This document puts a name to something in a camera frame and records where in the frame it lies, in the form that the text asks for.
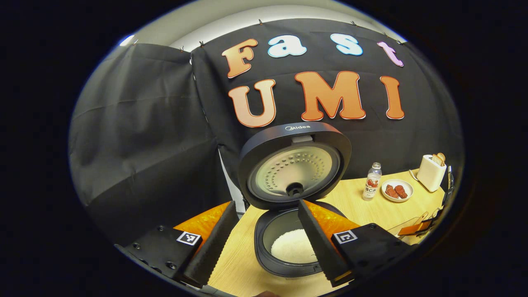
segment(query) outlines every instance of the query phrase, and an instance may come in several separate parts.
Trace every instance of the orange letter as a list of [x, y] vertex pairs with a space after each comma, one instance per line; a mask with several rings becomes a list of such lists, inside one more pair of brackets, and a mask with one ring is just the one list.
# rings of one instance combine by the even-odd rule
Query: orange letter
[[243, 59], [246, 58], [248, 61], [253, 59], [253, 51], [249, 47], [254, 47], [257, 44], [258, 42], [255, 39], [248, 39], [222, 52], [222, 56], [228, 60], [229, 78], [233, 78], [251, 69], [251, 64], [245, 64]]
[[389, 98], [389, 109], [387, 109], [387, 117], [391, 119], [403, 119], [405, 113], [401, 109], [400, 93], [398, 86], [400, 82], [396, 78], [390, 76], [380, 77], [381, 82], [387, 89], [387, 97]]
[[234, 112], [238, 121], [250, 128], [264, 127], [275, 119], [275, 100], [273, 99], [273, 89], [275, 80], [265, 79], [255, 84], [255, 89], [260, 91], [264, 111], [260, 116], [254, 116], [249, 111], [248, 97], [249, 88], [246, 86], [234, 88], [228, 95], [233, 99]]
[[334, 118], [341, 99], [343, 109], [339, 115], [343, 119], [360, 119], [365, 117], [361, 108], [360, 93], [357, 81], [360, 76], [351, 71], [341, 71], [337, 74], [334, 87], [330, 86], [317, 72], [301, 72], [295, 75], [295, 80], [303, 84], [306, 111], [301, 115], [303, 120], [320, 120], [324, 114], [317, 108], [317, 101], [321, 103], [326, 114]]

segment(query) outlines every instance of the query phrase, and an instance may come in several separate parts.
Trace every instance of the plate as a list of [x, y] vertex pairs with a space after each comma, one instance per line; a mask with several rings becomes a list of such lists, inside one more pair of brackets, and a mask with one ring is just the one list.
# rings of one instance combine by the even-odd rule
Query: plate
[[[403, 187], [403, 189], [405, 190], [405, 193], [407, 193], [407, 198], [405, 199], [400, 199], [400, 198], [392, 198], [391, 196], [387, 195], [387, 193], [385, 193], [385, 191], [387, 190], [387, 185], [391, 185], [393, 188], [396, 188], [397, 185], [401, 185]], [[386, 180], [382, 185], [381, 185], [381, 193], [385, 196], [385, 198], [393, 201], [393, 202], [404, 202], [404, 201], [407, 201], [409, 200], [409, 198], [411, 198], [412, 194], [414, 193], [414, 188], [411, 186], [411, 184], [409, 184], [408, 182], [406, 181], [403, 181], [403, 180], [397, 180], [397, 179], [392, 179], [392, 180]]]

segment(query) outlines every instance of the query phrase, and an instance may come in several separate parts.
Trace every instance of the open lid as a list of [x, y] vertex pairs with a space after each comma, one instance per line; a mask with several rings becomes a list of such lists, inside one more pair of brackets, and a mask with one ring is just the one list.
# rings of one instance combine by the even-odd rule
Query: open lid
[[351, 151], [348, 138], [329, 124], [270, 127], [242, 147], [240, 190], [260, 209], [287, 209], [300, 199], [320, 199], [343, 176]]

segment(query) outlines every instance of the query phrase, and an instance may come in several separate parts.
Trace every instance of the wooden tabletop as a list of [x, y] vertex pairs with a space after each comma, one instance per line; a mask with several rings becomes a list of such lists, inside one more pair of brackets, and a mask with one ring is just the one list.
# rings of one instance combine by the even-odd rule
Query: wooden tabletop
[[[332, 204], [349, 220], [361, 226], [374, 222], [386, 230], [420, 217], [426, 211], [431, 215], [441, 206], [444, 198], [442, 188], [430, 193], [408, 171], [384, 175], [380, 185], [389, 179], [409, 182], [414, 188], [412, 197], [405, 202], [392, 202], [378, 190], [371, 201], [364, 201], [361, 194], [366, 178], [363, 178], [341, 180], [331, 193], [319, 201]], [[248, 208], [225, 243], [209, 286], [239, 297], [251, 297], [263, 291], [271, 291], [281, 297], [320, 296], [346, 286], [332, 288], [323, 272], [287, 279], [265, 271], [257, 261], [253, 245], [255, 225], [265, 212], [253, 206]]]

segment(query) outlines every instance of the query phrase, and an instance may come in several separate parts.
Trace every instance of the white toaster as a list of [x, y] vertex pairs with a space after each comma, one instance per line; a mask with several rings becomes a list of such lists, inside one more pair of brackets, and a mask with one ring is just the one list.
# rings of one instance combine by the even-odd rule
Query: white toaster
[[424, 155], [422, 157], [422, 163], [420, 164], [420, 170], [416, 175], [416, 178], [429, 190], [434, 192], [440, 187], [444, 174], [446, 173], [447, 166], [440, 166], [432, 160], [432, 155]]

